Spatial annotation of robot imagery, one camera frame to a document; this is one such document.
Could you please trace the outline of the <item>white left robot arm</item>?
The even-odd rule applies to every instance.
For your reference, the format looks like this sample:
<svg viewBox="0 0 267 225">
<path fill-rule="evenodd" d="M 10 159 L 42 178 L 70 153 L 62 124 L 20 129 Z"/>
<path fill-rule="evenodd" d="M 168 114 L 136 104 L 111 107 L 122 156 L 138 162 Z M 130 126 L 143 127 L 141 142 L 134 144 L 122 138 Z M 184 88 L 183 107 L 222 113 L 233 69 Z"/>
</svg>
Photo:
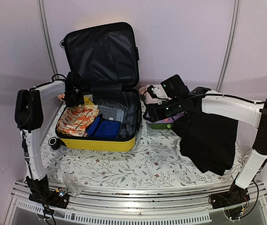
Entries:
<svg viewBox="0 0 267 225">
<path fill-rule="evenodd" d="M 40 131 L 44 121 L 43 103 L 65 94 L 65 103 L 74 106 L 80 101 L 82 77 L 69 72 L 62 79 L 52 80 L 17 92 L 15 122 L 22 138 L 24 159 L 27 165 L 27 184 L 36 188 L 35 196 L 42 203 L 50 203 L 53 193 L 47 187 L 48 178 L 43 167 L 40 147 Z"/>
</svg>

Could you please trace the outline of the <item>clear plastic bottle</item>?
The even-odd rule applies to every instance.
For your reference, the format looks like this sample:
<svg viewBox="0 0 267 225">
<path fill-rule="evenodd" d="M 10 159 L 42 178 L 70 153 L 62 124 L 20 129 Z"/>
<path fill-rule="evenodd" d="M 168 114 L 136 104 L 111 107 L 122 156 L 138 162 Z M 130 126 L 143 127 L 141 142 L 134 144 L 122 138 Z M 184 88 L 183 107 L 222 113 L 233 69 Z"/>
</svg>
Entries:
<svg viewBox="0 0 267 225">
<path fill-rule="evenodd" d="M 79 196 L 81 191 L 79 190 L 74 178 L 72 175 L 64 173 L 62 174 L 62 180 L 66 185 L 68 191 L 72 194 L 72 196 Z"/>
</svg>

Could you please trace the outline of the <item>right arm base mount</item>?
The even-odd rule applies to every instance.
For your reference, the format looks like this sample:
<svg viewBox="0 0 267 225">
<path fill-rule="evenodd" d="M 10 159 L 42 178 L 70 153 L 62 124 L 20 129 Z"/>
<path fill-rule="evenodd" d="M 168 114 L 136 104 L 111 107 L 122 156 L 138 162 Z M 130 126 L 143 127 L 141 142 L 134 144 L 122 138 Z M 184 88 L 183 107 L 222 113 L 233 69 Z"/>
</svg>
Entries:
<svg viewBox="0 0 267 225">
<path fill-rule="evenodd" d="M 248 189 L 243 189 L 236 184 L 236 179 L 232 182 L 228 191 L 211 194 L 208 197 L 208 202 L 213 209 L 229 207 L 240 203 L 250 205 L 250 195 Z"/>
</svg>

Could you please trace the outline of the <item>orange floral cloth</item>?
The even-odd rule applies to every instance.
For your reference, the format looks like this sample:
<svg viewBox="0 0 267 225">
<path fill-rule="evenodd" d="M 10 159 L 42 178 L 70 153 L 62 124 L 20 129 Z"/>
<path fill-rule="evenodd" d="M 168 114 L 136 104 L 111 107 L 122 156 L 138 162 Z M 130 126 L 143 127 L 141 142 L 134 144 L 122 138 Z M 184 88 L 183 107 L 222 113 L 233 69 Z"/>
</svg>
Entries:
<svg viewBox="0 0 267 225">
<path fill-rule="evenodd" d="M 98 105 L 67 107 L 57 123 L 57 132 L 66 136 L 86 137 L 86 128 L 98 116 Z"/>
</svg>

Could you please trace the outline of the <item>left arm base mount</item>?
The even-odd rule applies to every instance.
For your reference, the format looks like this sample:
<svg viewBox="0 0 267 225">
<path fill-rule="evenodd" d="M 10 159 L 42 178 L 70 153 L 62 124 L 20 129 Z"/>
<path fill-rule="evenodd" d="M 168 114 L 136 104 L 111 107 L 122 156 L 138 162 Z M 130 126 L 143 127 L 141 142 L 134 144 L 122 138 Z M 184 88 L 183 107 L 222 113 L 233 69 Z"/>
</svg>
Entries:
<svg viewBox="0 0 267 225">
<path fill-rule="evenodd" d="M 66 209 L 69 202 L 70 195 L 66 191 L 62 191 L 61 188 L 50 191 L 47 197 L 42 199 L 38 194 L 31 193 L 29 195 L 29 200 L 40 203 L 43 206 L 52 206 L 56 208 Z"/>
</svg>

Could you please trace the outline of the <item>pink purple drawer box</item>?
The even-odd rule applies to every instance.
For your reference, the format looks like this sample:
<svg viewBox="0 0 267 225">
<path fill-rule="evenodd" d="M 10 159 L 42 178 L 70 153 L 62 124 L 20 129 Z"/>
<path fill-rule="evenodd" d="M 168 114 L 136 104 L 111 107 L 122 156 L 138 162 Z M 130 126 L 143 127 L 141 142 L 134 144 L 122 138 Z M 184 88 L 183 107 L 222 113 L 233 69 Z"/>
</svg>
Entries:
<svg viewBox="0 0 267 225">
<path fill-rule="evenodd" d="M 171 100 L 160 84 L 146 85 L 139 92 L 146 104 L 161 105 L 164 101 Z"/>
</svg>

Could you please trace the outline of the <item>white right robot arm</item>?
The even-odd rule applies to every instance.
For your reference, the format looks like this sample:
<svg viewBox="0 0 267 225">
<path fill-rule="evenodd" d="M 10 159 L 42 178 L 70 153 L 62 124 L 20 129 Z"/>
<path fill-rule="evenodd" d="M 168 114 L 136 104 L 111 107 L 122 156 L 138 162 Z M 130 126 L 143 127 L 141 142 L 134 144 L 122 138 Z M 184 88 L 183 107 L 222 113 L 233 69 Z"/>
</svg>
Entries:
<svg viewBox="0 0 267 225">
<path fill-rule="evenodd" d="M 155 103 L 145 104 L 143 118 L 156 122 L 172 117 L 181 112 L 192 114 L 187 122 L 195 130 L 195 135 L 188 140 L 182 139 L 184 147 L 191 142 L 192 149 L 197 145 L 201 149 L 216 149 L 225 141 L 240 139 L 237 135 L 240 122 L 254 127 L 257 131 L 250 155 L 241 171 L 233 181 L 232 190 L 226 193 L 226 201 L 236 204 L 244 197 L 247 189 L 260 168 L 267 161 L 267 99 L 249 100 L 242 97 L 222 94 L 205 87 L 189 91 L 179 75 L 174 75 L 161 82 L 158 87 L 149 85 L 143 92 Z"/>
</svg>

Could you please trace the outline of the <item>yellow Pikachu suitcase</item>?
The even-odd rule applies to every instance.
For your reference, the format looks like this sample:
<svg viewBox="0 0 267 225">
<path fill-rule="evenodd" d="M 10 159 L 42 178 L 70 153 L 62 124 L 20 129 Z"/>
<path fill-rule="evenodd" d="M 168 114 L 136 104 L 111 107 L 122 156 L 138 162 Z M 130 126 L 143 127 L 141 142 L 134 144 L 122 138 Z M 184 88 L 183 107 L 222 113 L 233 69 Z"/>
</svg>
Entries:
<svg viewBox="0 0 267 225">
<path fill-rule="evenodd" d="M 138 50 L 134 31 L 116 22 L 67 34 L 63 40 L 70 71 L 82 77 L 83 95 L 93 95 L 94 105 L 124 111 L 116 139 L 66 136 L 57 132 L 49 144 L 71 149 L 129 151 L 141 125 L 141 103 L 135 86 L 139 82 Z"/>
</svg>

